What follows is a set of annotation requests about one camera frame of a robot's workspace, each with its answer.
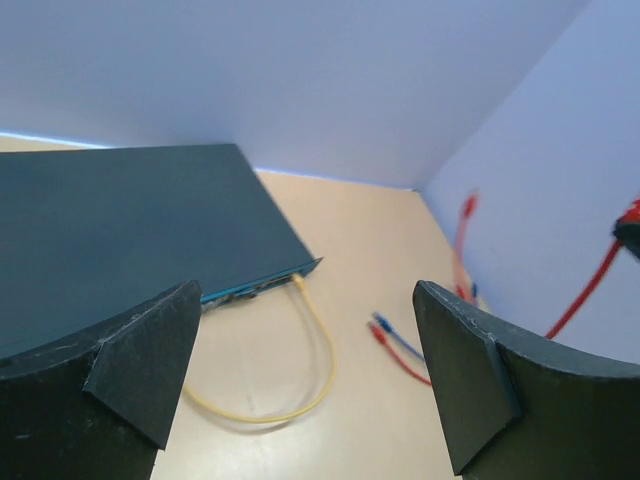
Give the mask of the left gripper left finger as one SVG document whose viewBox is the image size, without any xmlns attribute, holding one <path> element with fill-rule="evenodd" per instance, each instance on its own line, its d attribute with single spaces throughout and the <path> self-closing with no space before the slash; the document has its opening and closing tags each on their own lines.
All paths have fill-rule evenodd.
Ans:
<svg viewBox="0 0 640 480">
<path fill-rule="evenodd" d="M 148 479 L 201 318 L 195 281 L 1 359 L 4 479 Z"/>
</svg>

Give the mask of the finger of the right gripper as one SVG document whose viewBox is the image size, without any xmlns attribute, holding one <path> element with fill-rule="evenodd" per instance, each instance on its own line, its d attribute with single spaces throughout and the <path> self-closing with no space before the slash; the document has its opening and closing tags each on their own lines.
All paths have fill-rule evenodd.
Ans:
<svg viewBox="0 0 640 480">
<path fill-rule="evenodd" d="M 640 222 L 618 219 L 613 235 L 636 259 L 640 259 Z"/>
</svg>

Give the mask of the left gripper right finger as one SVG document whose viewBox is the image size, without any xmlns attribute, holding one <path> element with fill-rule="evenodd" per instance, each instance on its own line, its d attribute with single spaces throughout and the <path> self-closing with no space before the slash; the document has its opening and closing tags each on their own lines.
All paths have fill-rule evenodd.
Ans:
<svg viewBox="0 0 640 480">
<path fill-rule="evenodd" d="M 455 475 L 638 477 L 636 364 L 556 343 L 430 281 L 413 306 Z"/>
</svg>

